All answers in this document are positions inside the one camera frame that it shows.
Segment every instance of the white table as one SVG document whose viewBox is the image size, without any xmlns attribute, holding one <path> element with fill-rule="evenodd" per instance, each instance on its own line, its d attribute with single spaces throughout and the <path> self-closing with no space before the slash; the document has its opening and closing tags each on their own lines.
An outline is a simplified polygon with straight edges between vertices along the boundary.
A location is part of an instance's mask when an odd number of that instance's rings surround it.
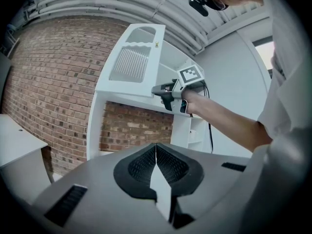
<svg viewBox="0 0 312 234">
<path fill-rule="evenodd" d="M 51 185 L 41 154 L 47 145 L 0 115 L 0 173 L 11 193 L 29 204 Z"/>
</svg>

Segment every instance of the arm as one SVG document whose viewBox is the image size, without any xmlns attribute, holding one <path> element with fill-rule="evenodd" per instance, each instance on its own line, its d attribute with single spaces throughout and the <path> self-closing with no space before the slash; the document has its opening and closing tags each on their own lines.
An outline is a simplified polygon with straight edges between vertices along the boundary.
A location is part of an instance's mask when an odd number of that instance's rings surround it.
<svg viewBox="0 0 312 234">
<path fill-rule="evenodd" d="M 251 152 L 258 146 L 272 142 L 264 126 L 258 121 L 235 114 L 190 90 L 183 93 L 183 98 L 188 102 L 188 114 L 200 116 L 228 138 Z"/>
</svg>

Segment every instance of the white shirt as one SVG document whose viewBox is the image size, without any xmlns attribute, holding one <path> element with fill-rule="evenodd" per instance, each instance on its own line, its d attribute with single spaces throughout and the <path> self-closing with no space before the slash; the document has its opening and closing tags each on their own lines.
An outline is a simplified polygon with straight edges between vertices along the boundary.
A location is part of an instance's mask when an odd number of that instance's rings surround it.
<svg viewBox="0 0 312 234">
<path fill-rule="evenodd" d="M 275 53 L 268 97 L 258 121 L 271 138 L 312 123 L 309 38 L 284 0 L 263 0 L 273 19 Z"/>
</svg>

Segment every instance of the white ceiling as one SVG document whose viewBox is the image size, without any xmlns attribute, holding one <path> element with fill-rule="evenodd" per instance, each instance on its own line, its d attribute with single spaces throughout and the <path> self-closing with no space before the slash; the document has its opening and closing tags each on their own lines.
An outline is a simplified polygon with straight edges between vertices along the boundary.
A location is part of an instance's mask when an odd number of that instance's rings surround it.
<svg viewBox="0 0 312 234">
<path fill-rule="evenodd" d="M 200 53 L 221 37 L 267 18 L 263 6 L 249 3 L 225 11 L 207 8 L 208 17 L 189 6 L 188 0 L 33 0 L 30 18 L 61 15 L 102 15 L 130 23 L 166 25 L 166 40 L 189 55 Z"/>
</svg>

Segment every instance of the window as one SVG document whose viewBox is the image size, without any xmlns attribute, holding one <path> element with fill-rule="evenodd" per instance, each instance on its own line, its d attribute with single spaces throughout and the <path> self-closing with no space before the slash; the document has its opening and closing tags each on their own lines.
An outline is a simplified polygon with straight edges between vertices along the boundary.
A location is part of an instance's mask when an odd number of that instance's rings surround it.
<svg viewBox="0 0 312 234">
<path fill-rule="evenodd" d="M 253 44 L 256 50 L 258 51 L 258 53 L 260 54 L 272 78 L 273 66 L 271 63 L 271 59 L 274 55 L 274 50 L 275 50 L 275 46 L 274 46 L 274 42 L 272 41 L 272 38 L 262 39 L 262 40 L 254 42 Z"/>
</svg>

